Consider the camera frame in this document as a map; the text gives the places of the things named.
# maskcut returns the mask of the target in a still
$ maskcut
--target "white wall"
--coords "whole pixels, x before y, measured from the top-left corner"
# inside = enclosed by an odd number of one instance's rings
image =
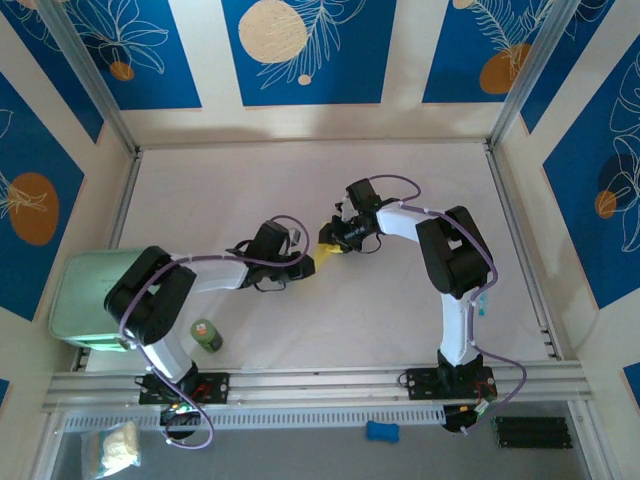
[[[640,414],[622,368],[639,360],[640,291],[598,311],[543,162],[638,36],[640,3],[617,0],[531,136],[520,120],[499,149],[526,219],[552,315],[582,361],[614,452],[628,479],[640,478]]]
[[[38,412],[51,373],[70,365],[72,350],[48,332],[57,280],[69,256],[106,246],[129,161],[106,128],[93,144],[2,15],[0,45],[0,71],[85,174],[35,320],[0,309],[0,378],[11,381],[0,412],[0,478],[15,480],[33,462]]]
[[[485,138],[502,103],[422,104],[450,0],[399,0],[380,105],[244,108],[220,0],[170,0],[202,109],[125,112],[144,146],[215,141]]]

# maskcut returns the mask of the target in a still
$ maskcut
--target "white table surface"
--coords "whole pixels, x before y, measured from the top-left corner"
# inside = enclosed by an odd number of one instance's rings
[[[222,253],[253,238],[277,214],[317,232],[345,187],[381,173],[406,175],[423,189],[413,204],[469,208],[500,273],[478,345],[519,360],[547,353],[511,236],[480,144],[305,142],[149,150],[128,212],[121,247],[159,245],[185,254]],[[376,180],[382,198],[412,187]],[[209,318],[224,347],[208,354],[189,336]],[[286,291],[253,289],[190,296],[175,327],[200,368],[401,366],[435,363],[442,335],[440,295],[417,244],[384,237],[374,255],[334,255],[313,277]],[[136,352],[93,351],[87,370],[139,370]]]

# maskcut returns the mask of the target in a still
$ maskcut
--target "blue sponge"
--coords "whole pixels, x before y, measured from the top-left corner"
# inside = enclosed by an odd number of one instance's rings
[[[367,422],[367,440],[398,443],[400,441],[400,426],[397,423]]]

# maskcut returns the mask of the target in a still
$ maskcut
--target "green can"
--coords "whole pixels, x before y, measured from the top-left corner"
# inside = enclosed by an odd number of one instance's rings
[[[193,325],[191,325],[191,336],[207,352],[217,352],[222,348],[222,335],[220,335],[216,327],[206,318],[193,322]]]

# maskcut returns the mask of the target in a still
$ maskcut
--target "plastic bag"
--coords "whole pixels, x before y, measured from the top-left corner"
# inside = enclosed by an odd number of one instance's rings
[[[131,465],[140,466],[138,427],[120,423],[101,432],[82,435],[82,479],[98,480]]]

